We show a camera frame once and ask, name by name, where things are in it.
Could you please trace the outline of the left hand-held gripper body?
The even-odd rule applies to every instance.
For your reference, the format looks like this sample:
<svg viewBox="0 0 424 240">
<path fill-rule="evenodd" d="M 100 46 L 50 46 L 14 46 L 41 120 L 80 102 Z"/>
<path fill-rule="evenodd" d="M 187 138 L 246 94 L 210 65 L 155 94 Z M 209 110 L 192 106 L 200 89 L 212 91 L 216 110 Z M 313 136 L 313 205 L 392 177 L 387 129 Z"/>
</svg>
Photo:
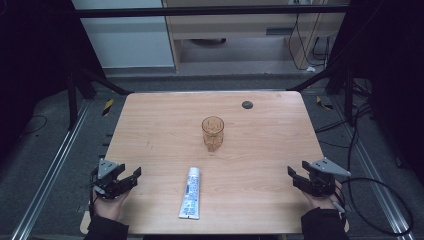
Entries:
<svg viewBox="0 0 424 240">
<path fill-rule="evenodd" d="M 111 172 L 120 164 L 101 158 L 92 172 L 91 187 L 105 199 L 115 199 L 124 194 L 119 191 L 118 183 L 112 181 Z"/>
</svg>

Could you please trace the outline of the white cabinet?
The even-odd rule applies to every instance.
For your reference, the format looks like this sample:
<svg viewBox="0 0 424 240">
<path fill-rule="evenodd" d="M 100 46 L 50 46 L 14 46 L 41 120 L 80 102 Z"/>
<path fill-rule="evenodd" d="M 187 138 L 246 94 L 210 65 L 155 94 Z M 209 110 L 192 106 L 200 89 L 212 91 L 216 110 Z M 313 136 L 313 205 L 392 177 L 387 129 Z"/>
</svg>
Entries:
<svg viewBox="0 0 424 240">
<path fill-rule="evenodd" d="M 72 0 L 77 10 L 162 8 L 161 0 Z M 164 17 L 82 18 L 104 69 L 173 67 Z"/>
</svg>

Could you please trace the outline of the light wooden desk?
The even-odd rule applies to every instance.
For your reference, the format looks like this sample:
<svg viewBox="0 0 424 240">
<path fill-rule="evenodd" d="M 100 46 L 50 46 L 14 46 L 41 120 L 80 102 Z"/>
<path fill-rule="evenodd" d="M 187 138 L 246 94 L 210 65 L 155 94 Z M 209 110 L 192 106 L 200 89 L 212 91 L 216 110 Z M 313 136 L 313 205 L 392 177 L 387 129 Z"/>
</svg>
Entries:
<svg viewBox="0 0 424 240">
<path fill-rule="evenodd" d="M 284 6 L 348 4 L 350 0 L 161 0 L 164 7 Z M 336 35 L 343 13 L 169 16 L 170 39 L 219 39 L 283 36 L 295 66 L 312 65 L 309 58 L 321 37 Z"/>
</svg>

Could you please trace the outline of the amber glass cup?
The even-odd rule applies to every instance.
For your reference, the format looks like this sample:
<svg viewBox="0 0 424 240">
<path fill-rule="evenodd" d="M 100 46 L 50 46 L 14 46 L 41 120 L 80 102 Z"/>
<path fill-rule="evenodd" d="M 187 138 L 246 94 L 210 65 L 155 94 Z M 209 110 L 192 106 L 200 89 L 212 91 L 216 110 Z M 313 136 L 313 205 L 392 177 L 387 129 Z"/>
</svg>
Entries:
<svg viewBox="0 0 424 240">
<path fill-rule="evenodd" d="M 218 150 L 224 137 L 224 121 L 217 116 L 209 116 L 202 121 L 203 141 L 209 152 Z"/>
</svg>

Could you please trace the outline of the person's right hand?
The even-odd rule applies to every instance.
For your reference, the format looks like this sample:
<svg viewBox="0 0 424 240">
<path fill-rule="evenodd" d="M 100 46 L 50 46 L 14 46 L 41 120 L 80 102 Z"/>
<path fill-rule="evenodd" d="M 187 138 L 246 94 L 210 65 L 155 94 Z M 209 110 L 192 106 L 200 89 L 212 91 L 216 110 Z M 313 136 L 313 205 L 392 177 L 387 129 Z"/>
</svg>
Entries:
<svg viewBox="0 0 424 240">
<path fill-rule="evenodd" d="M 310 204 L 310 209 L 334 209 L 339 211 L 341 209 L 340 201 L 338 196 L 341 194 L 342 185 L 340 182 L 336 182 L 336 192 L 330 196 L 315 197 L 308 193 L 303 192 Z"/>
</svg>

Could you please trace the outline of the white toothpaste tube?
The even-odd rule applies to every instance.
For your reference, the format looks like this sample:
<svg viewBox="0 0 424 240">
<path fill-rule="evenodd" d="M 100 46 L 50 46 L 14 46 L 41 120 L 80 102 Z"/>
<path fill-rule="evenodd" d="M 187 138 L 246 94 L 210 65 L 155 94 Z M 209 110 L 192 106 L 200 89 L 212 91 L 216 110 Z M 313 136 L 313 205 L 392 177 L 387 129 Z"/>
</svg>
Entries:
<svg viewBox="0 0 424 240">
<path fill-rule="evenodd" d="M 186 187 L 178 217 L 182 219 L 199 220 L 199 199 L 200 169 L 191 167 L 187 175 Z"/>
</svg>

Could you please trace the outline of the person's left hand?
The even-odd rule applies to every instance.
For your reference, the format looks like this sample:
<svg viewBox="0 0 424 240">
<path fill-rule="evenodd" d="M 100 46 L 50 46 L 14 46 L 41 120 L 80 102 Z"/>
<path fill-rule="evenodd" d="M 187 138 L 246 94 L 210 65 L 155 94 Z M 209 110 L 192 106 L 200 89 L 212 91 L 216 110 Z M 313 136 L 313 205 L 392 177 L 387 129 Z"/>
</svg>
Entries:
<svg viewBox="0 0 424 240">
<path fill-rule="evenodd" d="M 97 216 L 117 221 L 119 219 L 123 203 L 129 196 L 130 192 L 127 191 L 115 199 L 104 199 L 102 197 L 99 197 L 96 191 L 94 191 L 93 194 L 94 213 Z"/>
</svg>

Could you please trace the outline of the black horizontal frame bar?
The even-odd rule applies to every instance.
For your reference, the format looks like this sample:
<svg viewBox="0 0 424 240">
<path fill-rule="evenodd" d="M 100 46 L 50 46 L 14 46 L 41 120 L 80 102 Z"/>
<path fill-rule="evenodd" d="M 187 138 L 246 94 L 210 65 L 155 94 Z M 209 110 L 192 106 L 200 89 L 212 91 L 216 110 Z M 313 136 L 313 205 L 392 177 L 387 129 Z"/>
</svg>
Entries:
<svg viewBox="0 0 424 240">
<path fill-rule="evenodd" d="M 300 14 L 343 13 L 350 10 L 349 4 L 336 5 L 284 5 L 284 6 L 205 6 L 133 9 L 87 9 L 75 10 L 79 18 L 109 17 L 159 17 L 159 16 L 209 16 L 248 14 Z"/>
</svg>

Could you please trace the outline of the black curtain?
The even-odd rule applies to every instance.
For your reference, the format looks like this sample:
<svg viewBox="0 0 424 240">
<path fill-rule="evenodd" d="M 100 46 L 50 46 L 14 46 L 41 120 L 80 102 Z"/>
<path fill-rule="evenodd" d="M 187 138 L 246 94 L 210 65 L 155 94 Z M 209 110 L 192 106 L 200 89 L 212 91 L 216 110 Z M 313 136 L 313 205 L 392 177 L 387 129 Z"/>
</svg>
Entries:
<svg viewBox="0 0 424 240">
<path fill-rule="evenodd" d="M 36 104 L 67 88 L 69 73 L 104 72 L 72 0 L 0 0 L 0 167 Z"/>
<path fill-rule="evenodd" d="M 399 158 L 424 184 L 424 0 L 350 0 L 331 54 L 371 82 Z"/>
</svg>

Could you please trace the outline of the black metal stand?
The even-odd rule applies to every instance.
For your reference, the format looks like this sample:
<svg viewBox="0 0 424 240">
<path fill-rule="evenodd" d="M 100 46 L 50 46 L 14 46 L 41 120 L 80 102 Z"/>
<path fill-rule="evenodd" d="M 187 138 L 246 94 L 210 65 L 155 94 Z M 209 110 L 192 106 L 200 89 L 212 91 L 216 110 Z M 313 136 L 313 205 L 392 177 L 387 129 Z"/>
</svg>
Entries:
<svg viewBox="0 0 424 240">
<path fill-rule="evenodd" d="M 353 68 L 349 64 L 334 63 L 329 64 L 326 69 L 320 73 L 315 74 L 303 83 L 294 87 L 288 88 L 288 91 L 301 92 L 307 87 L 315 84 L 316 82 L 328 78 L 329 82 L 325 87 L 325 91 L 334 95 L 341 89 L 344 89 L 344 116 L 348 123 L 353 126 Z"/>
<path fill-rule="evenodd" d="M 131 91 L 111 83 L 105 77 L 88 69 L 77 68 L 72 70 L 66 79 L 69 104 L 69 130 L 72 130 L 76 126 L 78 120 L 77 91 L 80 91 L 84 99 L 94 99 L 96 97 L 97 92 L 91 84 L 92 81 L 99 83 L 119 95 L 131 94 Z"/>
</svg>

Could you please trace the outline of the aluminium floor rail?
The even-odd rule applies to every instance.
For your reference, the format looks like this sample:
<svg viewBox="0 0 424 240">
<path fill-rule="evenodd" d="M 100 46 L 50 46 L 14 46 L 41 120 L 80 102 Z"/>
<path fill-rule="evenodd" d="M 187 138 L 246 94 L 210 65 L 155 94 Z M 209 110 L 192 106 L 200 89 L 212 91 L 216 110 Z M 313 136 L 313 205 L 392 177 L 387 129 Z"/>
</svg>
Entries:
<svg viewBox="0 0 424 240">
<path fill-rule="evenodd" d="M 86 119 L 87 112 L 90 108 L 91 100 L 83 100 L 81 109 L 78 111 L 77 120 L 74 126 L 67 131 L 64 140 L 62 141 L 55 157 L 52 160 L 44 178 L 39 185 L 35 196 L 30 202 L 29 207 L 25 211 L 19 224 L 13 231 L 10 240 L 27 240 L 30 233 L 43 209 L 45 202 L 50 195 L 52 187 L 61 172 L 61 169 L 68 158 L 74 142 L 80 132 L 80 129 Z"/>
<path fill-rule="evenodd" d="M 372 188 L 376 197 L 386 215 L 388 222 L 395 233 L 399 233 L 398 240 L 416 240 L 412 232 L 407 233 L 411 229 L 411 223 L 408 223 L 401 209 L 395 201 L 394 195 L 384 186 L 382 186 L 383 179 L 378 173 L 376 167 L 371 162 L 359 135 L 356 133 L 356 128 L 351 127 L 348 123 L 345 124 L 345 129 L 349 136 L 353 138 L 353 149 L 357 152 L 359 162 L 364 170 L 365 175 L 376 181 L 372 184 Z"/>
</svg>

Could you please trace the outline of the yellow black floor tape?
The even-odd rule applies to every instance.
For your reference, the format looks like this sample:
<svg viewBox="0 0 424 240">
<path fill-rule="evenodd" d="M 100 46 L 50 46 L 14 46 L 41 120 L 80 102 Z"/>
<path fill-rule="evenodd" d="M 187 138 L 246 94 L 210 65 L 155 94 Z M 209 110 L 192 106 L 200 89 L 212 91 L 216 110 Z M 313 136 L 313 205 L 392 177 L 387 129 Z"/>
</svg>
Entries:
<svg viewBox="0 0 424 240">
<path fill-rule="evenodd" d="M 324 108 L 326 110 L 333 110 L 334 109 L 332 101 L 328 96 L 317 96 L 316 102 L 319 106 L 321 106 L 322 108 Z"/>
<path fill-rule="evenodd" d="M 108 99 L 106 101 L 105 106 L 104 106 L 103 111 L 102 111 L 102 116 L 108 115 L 113 103 L 114 103 L 114 99 Z"/>
</svg>

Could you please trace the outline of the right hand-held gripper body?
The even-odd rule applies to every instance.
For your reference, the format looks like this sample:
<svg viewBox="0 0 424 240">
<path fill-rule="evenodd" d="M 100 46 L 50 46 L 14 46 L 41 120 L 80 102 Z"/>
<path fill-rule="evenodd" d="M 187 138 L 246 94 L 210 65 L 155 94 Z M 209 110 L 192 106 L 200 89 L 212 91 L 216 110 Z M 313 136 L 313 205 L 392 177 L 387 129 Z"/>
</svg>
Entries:
<svg viewBox="0 0 424 240">
<path fill-rule="evenodd" d="M 324 157 L 321 160 L 314 161 L 310 165 L 317 170 L 316 174 L 310 174 L 314 196 L 333 195 L 335 193 L 335 176 L 350 177 L 351 173 L 337 165 L 330 159 Z"/>
</svg>

